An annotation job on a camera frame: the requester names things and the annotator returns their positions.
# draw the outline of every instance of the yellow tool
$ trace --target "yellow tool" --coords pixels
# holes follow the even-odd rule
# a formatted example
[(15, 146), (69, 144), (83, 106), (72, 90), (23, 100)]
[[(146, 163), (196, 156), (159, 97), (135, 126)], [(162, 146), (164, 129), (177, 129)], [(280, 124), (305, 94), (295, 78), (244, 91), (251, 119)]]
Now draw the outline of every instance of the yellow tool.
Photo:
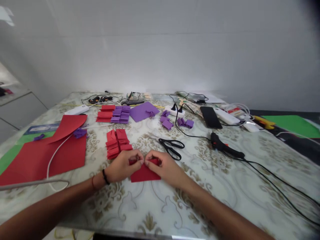
[(270, 129), (274, 129), (274, 126), (273, 126), (273, 125), (275, 125), (276, 123), (270, 122), (270, 121), (268, 121), (267, 119), (264, 119), (264, 118), (262, 118), (262, 117), (258, 117), (258, 116), (253, 116), (253, 117), (254, 117), (254, 119), (256, 119), (256, 120), (258, 120), (259, 122), (263, 123), (265, 129), (269, 129), (269, 130), (270, 130)]

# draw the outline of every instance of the red bracelet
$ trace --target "red bracelet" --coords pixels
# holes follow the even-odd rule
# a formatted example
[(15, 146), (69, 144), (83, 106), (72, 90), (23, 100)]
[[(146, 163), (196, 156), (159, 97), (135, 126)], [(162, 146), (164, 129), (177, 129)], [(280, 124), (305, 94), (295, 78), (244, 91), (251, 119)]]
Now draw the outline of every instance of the red bracelet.
[(94, 176), (91, 178), (92, 188), (93, 188), (93, 190), (98, 191), (99, 189), (96, 189), (95, 186), (93, 185), (93, 178), (94, 178)]

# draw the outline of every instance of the white wall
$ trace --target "white wall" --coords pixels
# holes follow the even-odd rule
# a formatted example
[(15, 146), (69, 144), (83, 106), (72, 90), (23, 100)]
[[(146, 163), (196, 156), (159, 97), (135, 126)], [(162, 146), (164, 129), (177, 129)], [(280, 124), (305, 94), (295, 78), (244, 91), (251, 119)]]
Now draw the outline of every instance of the white wall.
[(48, 107), (78, 90), (182, 89), (320, 111), (319, 32), (302, 2), (0, 0), (15, 24), (1, 22), (0, 35)]

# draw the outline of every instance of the power strip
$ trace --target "power strip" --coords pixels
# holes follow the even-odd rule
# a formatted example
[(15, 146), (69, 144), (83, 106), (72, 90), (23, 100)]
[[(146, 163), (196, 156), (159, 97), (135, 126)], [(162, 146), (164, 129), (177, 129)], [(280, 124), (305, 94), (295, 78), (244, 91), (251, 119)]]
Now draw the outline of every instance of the power strip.
[[(177, 116), (178, 110), (176, 109), (176, 110), (174, 111), (174, 110), (171, 110), (171, 108), (172, 108), (171, 106), (166, 106), (166, 107), (164, 108), (164, 110), (167, 110), (168, 112), (170, 112), (170, 115), (172, 115), (172, 116)], [(184, 114), (185, 114), (185, 113), (186, 113), (185, 110), (182, 110), (181, 113), (178, 112), (178, 117), (179, 117), (179, 118), (184, 117)]]
[(79, 114), (84, 113), (88, 110), (89, 110), (89, 107), (87, 105), (81, 105), (79, 107), (75, 107), (69, 111), (66, 111), (64, 113), (64, 115), (79, 115)]

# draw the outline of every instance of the table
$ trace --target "table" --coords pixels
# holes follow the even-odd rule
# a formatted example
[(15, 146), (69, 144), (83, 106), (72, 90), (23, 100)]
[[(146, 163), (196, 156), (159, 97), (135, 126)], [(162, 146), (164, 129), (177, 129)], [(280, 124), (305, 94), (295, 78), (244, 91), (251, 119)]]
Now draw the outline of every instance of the table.
[[(45, 114), (38, 117), (25, 129), (0, 146), (2, 156), (14, 145), (31, 125), (59, 121), (65, 111), (81, 104), (80, 99), (95, 93), (74, 92)], [(151, 101), (154, 105), (172, 105), (172, 102)], [(92, 107), (87, 113), (87, 123), (96, 123), (99, 107)], [(92, 177), (110, 164), (106, 159), (106, 133), (111, 129), (125, 129), (134, 149), (145, 155), (151, 149), (163, 151), (161, 145), (147, 138), (151, 131), (159, 137), (177, 139), (186, 147), (178, 150), (182, 160), (178, 164), (202, 188), (210, 192), (227, 206), (256, 224), (276, 239), (305, 239), (315, 228), (300, 217), (268, 183), (246, 164), (232, 160), (221, 153), (220, 171), (218, 160), (212, 147), (205, 139), (187, 137), (176, 127), (168, 131), (159, 122), (160, 115), (154, 119), (129, 124), (114, 124), (108, 127), (88, 129), (85, 166), (53, 178), (68, 179), (71, 185)], [(182, 127), (189, 135), (209, 136), (211, 129), (197, 116), (186, 111), (186, 119), (195, 122), (192, 129)], [(250, 133), (239, 127), (224, 127), (213, 130), (229, 146), (246, 155), (246, 159), (256, 161), (282, 177), (293, 186), (319, 201), (318, 186), (320, 167), (290, 149), (268, 132)], [(301, 197), (280, 181), (271, 178), (289, 199), (309, 218), (317, 221), (314, 204)], [(0, 221), (9, 219), (27, 206), (53, 194), (47, 184), (0, 192)], [(217, 233), (206, 217), (194, 208), (188, 196), (179, 189), (173, 189), (163, 181), (131, 183), (129, 179), (104, 187), (85, 201), (80, 209), (72, 212), (61, 226), (87, 229), (91, 231), (140, 236), (148, 238), (184, 236), (200, 239), (216, 239)]]

